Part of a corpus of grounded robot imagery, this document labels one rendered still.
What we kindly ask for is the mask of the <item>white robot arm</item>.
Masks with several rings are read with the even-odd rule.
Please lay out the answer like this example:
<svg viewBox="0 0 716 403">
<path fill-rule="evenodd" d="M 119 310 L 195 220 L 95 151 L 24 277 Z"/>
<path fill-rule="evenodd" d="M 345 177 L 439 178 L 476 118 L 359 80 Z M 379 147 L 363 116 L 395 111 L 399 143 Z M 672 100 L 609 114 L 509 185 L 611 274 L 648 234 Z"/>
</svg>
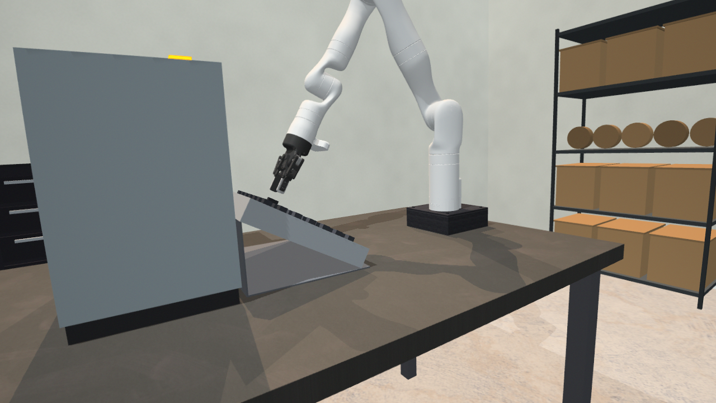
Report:
<svg viewBox="0 0 716 403">
<path fill-rule="evenodd" d="M 412 90 L 424 122 L 434 131 L 428 148 L 429 209 L 441 212 L 458 210 L 462 205 L 462 179 L 459 178 L 462 108 L 457 101 L 442 100 L 437 92 L 432 80 L 430 57 L 402 0 L 351 0 L 329 48 L 304 81 L 306 90 L 324 101 L 303 101 L 288 133 L 309 141 L 311 150 L 315 152 L 329 150 L 329 142 L 315 136 L 326 112 L 342 94 L 342 82 L 330 76 L 325 69 L 346 69 L 361 31 L 375 7 L 383 18 L 390 52 Z"/>
</svg>

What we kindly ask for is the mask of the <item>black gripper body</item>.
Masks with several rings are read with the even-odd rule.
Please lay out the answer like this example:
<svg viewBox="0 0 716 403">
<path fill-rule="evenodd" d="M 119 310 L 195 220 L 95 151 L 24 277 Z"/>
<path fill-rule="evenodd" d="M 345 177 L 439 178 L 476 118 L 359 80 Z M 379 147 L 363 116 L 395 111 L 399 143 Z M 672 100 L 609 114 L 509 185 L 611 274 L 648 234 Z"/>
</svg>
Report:
<svg viewBox="0 0 716 403">
<path fill-rule="evenodd" d="M 290 154 L 287 166 L 289 167 L 292 163 L 292 159 L 296 154 L 301 156 L 307 156 L 312 145 L 306 139 L 302 139 L 300 136 L 287 133 L 283 141 L 283 146 L 286 148 L 285 154 Z"/>
</svg>

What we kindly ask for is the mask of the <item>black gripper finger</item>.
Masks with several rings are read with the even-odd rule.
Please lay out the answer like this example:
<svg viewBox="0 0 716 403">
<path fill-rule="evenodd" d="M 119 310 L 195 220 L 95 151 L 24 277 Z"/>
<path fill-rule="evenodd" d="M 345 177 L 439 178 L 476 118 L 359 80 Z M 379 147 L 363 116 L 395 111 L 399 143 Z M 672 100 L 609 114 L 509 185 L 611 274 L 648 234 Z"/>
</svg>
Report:
<svg viewBox="0 0 716 403">
<path fill-rule="evenodd" d="M 283 154 L 282 157 L 279 156 L 278 162 L 276 163 L 275 169 L 274 169 L 274 171 L 273 171 L 273 175 L 274 175 L 275 177 L 274 177 L 274 180 L 272 181 L 272 184 L 271 184 L 271 186 L 270 186 L 270 190 L 271 190 L 271 191 L 277 192 L 277 191 L 276 191 L 276 188 L 278 187 L 281 178 L 283 178 L 283 177 L 282 177 L 282 174 L 283 174 L 284 170 L 283 170 L 283 167 L 281 167 L 281 166 L 282 166 L 281 164 L 283 164 L 283 162 L 284 162 L 284 160 L 285 160 L 285 155 L 286 155 L 286 154 Z M 277 169 L 278 169 L 278 170 L 277 170 Z M 280 171 L 281 171 L 281 172 L 280 172 Z"/>
<path fill-rule="evenodd" d="M 281 194 L 284 194 L 284 193 L 285 193 L 285 190 L 286 190 L 286 188 L 287 188 L 287 186 L 288 186 L 288 184 L 289 184 L 289 181 L 291 181 L 292 179 L 295 179 L 295 178 L 296 178 L 296 175 L 298 174 L 298 172 L 299 172 L 299 170 L 300 170 L 300 168 L 302 167 L 302 164 L 303 164 L 303 162 L 304 162 L 304 159 L 302 159 L 301 157 L 299 157 L 299 156 L 296 154 L 296 156 L 295 156 L 294 159 L 292 160 L 292 163 L 291 163 L 290 166 L 288 167 L 287 164 L 288 164 L 288 161 L 289 161 L 289 157 L 290 157 L 290 154 L 286 154 L 286 156 L 285 156 L 285 162 L 284 162 L 284 165 L 283 165 L 283 170 L 284 170 L 283 175 L 282 175 L 283 178 L 281 178 L 281 180 L 280 180 L 280 182 L 279 182 L 279 185 L 278 185 L 278 187 L 277 187 L 277 189 L 276 189 L 276 191 L 277 191 L 278 193 L 281 193 Z M 293 169 L 292 169 L 292 168 L 293 168 Z M 288 171 L 287 171 L 287 170 L 288 170 Z"/>
</svg>

